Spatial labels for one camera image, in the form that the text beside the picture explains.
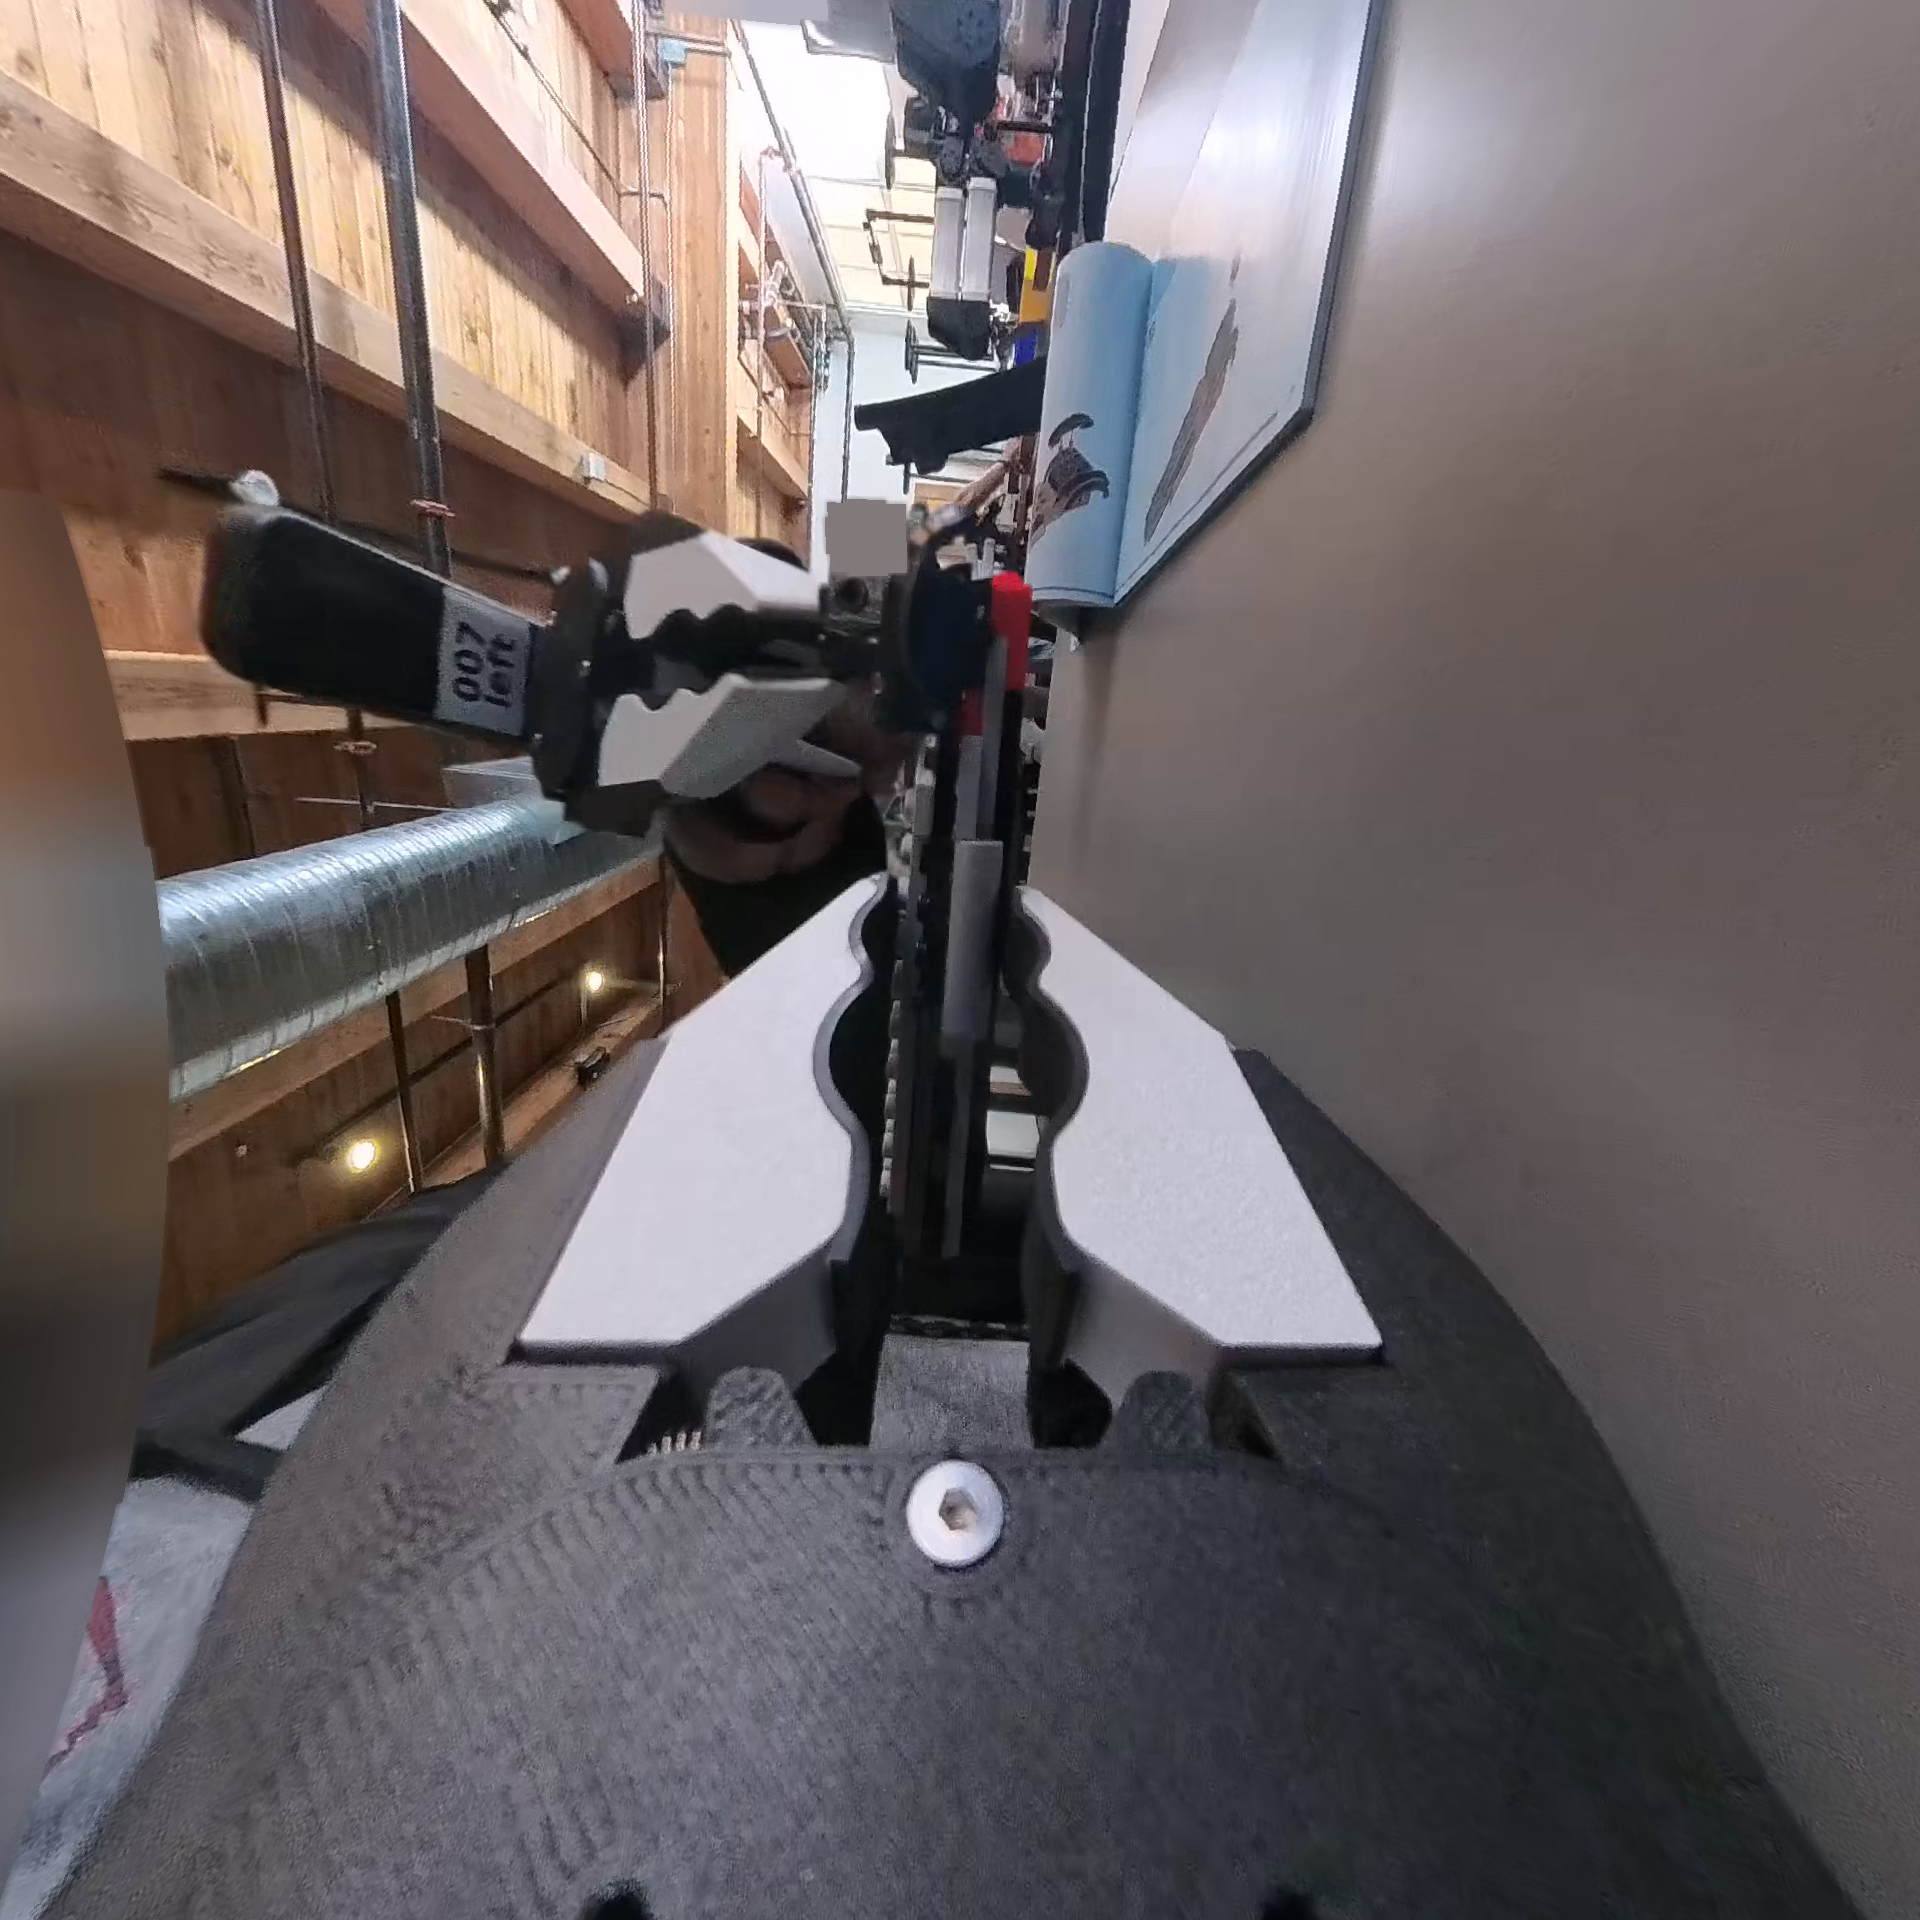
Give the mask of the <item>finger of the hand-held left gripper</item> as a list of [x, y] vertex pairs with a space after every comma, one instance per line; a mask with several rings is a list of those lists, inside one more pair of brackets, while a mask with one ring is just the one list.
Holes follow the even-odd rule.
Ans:
[[719, 676], [676, 687], [659, 703], [621, 693], [596, 747], [596, 789], [654, 789], [673, 799], [716, 799], [774, 765], [855, 780], [859, 763], [809, 740], [846, 696], [833, 678]]
[[619, 609], [635, 640], [676, 620], [695, 628], [731, 614], [814, 624], [823, 589], [805, 565], [730, 535], [686, 535], [628, 557]]

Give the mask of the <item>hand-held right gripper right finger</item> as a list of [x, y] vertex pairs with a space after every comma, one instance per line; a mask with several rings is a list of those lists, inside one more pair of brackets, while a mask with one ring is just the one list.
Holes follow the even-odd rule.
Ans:
[[1036, 887], [1009, 926], [1009, 991], [1041, 1117], [1022, 1293], [1042, 1372], [1211, 1392], [1234, 1368], [1381, 1358], [1222, 1032]]

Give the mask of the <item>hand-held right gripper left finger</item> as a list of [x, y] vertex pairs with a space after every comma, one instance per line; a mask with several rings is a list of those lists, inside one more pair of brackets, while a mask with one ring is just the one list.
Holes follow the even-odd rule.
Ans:
[[827, 1363], [870, 1173], [833, 1038], [875, 981], [886, 899], [886, 878], [855, 880], [674, 1024], [517, 1355], [662, 1365], [693, 1387], [734, 1368], [798, 1387]]

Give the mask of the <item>grey black toy brick model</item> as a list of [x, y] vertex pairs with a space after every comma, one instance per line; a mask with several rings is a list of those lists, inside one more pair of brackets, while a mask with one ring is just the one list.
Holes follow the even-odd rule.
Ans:
[[930, 513], [886, 589], [879, 713], [910, 735], [879, 1199], [913, 1264], [957, 1259], [988, 1163], [1005, 928], [1028, 827], [1034, 593], [981, 508]]

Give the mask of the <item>grey desk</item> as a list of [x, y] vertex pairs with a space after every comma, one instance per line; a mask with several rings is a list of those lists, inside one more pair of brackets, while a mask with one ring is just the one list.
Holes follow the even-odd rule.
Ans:
[[1314, 416], [1057, 678], [1036, 878], [1590, 1416], [1915, 1915], [1915, 4], [1386, 4]]

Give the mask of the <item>person's left hand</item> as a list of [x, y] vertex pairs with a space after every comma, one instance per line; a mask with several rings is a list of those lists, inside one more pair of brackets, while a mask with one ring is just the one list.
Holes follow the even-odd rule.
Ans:
[[897, 793], [914, 739], [885, 727], [870, 703], [846, 700], [805, 740], [834, 767], [771, 763], [716, 799], [662, 807], [662, 845], [683, 873], [759, 885], [882, 869], [879, 807]]

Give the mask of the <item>tall black office chair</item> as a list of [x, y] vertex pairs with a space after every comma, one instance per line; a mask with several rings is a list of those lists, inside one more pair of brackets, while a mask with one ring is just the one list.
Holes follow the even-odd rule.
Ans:
[[939, 391], [859, 401], [858, 435], [879, 435], [885, 460], [935, 473], [957, 453], [1034, 436], [1041, 430], [1047, 361], [1012, 365]]

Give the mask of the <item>white equipment case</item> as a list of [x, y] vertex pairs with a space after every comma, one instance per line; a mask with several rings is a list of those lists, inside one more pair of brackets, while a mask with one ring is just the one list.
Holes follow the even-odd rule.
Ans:
[[933, 342], [970, 364], [991, 355], [996, 203], [991, 176], [935, 190], [923, 316]]

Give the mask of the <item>light blue instruction booklet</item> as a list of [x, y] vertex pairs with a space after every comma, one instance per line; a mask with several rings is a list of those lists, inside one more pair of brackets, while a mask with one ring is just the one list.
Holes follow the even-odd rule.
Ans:
[[1386, 4], [1167, 4], [1052, 305], [1026, 580], [1115, 609], [1311, 421]]

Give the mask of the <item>silver air duct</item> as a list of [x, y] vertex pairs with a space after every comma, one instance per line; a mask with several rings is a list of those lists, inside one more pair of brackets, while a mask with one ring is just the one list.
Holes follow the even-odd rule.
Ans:
[[556, 801], [497, 799], [161, 880], [171, 1102], [315, 1038], [659, 849], [661, 832], [591, 832], [562, 821]]

